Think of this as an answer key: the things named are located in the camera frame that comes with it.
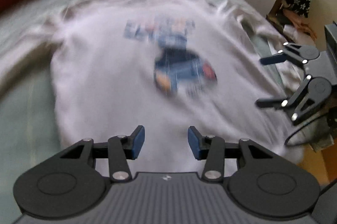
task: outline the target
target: white cloth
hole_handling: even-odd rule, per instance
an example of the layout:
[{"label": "white cloth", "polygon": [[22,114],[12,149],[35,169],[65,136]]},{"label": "white cloth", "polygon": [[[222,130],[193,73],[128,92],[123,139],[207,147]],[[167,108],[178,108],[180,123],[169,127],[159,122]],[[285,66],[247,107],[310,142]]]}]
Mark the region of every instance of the white cloth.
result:
[{"label": "white cloth", "polygon": [[[201,171],[204,163],[187,142],[189,126],[227,142],[247,137],[297,161],[300,149],[283,146],[292,130],[289,118],[254,105],[284,92],[260,65],[243,21],[275,50],[285,42],[258,13],[229,1],[218,7],[206,0],[83,1],[30,29],[2,54],[0,87],[52,52],[62,144],[85,137],[105,142],[143,125],[142,151],[129,162],[133,174]],[[299,83],[291,65],[280,67],[287,73],[280,70],[284,84]],[[107,174],[106,166],[97,169]],[[227,175],[234,171],[227,165]]]}]

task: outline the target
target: bed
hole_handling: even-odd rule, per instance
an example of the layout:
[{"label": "bed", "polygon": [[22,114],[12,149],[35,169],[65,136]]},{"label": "bed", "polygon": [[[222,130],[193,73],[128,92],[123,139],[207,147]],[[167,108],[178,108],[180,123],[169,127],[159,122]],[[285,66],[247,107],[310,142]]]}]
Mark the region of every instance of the bed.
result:
[{"label": "bed", "polygon": [[[28,27],[42,23],[51,13],[77,1],[79,0],[22,0],[4,10],[0,14],[0,52],[12,46]],[[212,1],[218,4],[224,0]],[[243,0],[231,1],[252,9]],[[243,28],[260,56],[272,53],[267,40],[255,35],[249,26],[243,25]],[[268,66],[266,69],[283,88],[276,67]],[[11,223],[20,215],[12,195],[16,178],[61,149],[53,112],[54,103],[49,60],[35,62],[2,94],[0,223]]]}]

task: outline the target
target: black cable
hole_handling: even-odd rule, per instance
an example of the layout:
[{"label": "black cable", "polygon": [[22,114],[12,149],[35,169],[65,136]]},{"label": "black cable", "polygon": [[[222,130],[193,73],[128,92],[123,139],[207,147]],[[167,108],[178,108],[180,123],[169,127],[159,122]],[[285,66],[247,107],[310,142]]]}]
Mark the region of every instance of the black cable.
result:
[{"label": "black cable", "polygon": [[309,121],[308,123],[304,124],[302,127],[300,127],[299,129],[297,129],[295,132],[293,132],[290,136],[287,137],[287,139],[286,139],[285,142],[284,142],[284,145],[287,146],[287,147],[298,147],[298,146],[310,144],[311,142],[315,142],[315,141],[321,139],[322,137],[324,137],[324,136],[319,136],[319,137],[317,137],[317,138],[314,138],[314,139],[312,139],[312,140],[310,140],[310,141],[303,142],[303,143],[296,143],[296,144],[289,144],[289,143],[288,143],[289,140],[290,140],[293,136],[295,136],[297,133],[299,133],[299,131],[301,131],[304,127],[308,126],[309,124],[313,123],[313,122],[316,121],[316,120],[319,120],[319,119],[322,118],[322,117],[327,116],[328,114],[329,114],[329,113],[325,113],[325,114],[323,114],[323,115],[320,115],[320,116],[314,118],[313,120]]}]

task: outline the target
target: shirt sleeve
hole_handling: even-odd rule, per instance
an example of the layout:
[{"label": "shirt sleeve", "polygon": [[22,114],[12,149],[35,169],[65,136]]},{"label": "shirt sleeve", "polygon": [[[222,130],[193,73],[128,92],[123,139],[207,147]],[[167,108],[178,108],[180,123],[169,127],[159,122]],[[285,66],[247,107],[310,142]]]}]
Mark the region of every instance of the shirt sleeve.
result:
[{"label": "shirt sleeve", "polygon": [[28,65],[52,56],[61,44],[53,38],[59,27],[50,18],[43,25],[28,29],[15,43],[0,51],[0,96]]},{"label": "shirt sleeve", "polygon": [[[219,6],[217,15],[221,22],[230,19],[235,20],[241,26],[243,23],[248,24],[256,35],[268,40],[271,54],[276,54],[279,50],[282,50],[283,44],[287,41],[253,8],[239,6],[227,0]],[[286,93],[287,91],[294,93],[302,81],[303,72],[288,61],[276,64],[276,68],[280,74]]]}]

